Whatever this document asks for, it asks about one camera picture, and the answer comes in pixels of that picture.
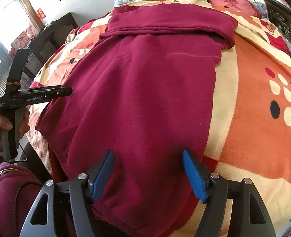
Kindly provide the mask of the maroon sleeve forearm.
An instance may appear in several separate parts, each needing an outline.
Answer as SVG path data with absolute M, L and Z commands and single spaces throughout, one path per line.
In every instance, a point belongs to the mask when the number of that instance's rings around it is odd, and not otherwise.
M 9 164 L 3 160 L 0 143 L 0 236 L 19 236 L 43 182 L 51 177 L 30 144 L 24 154 L 25 162 Z

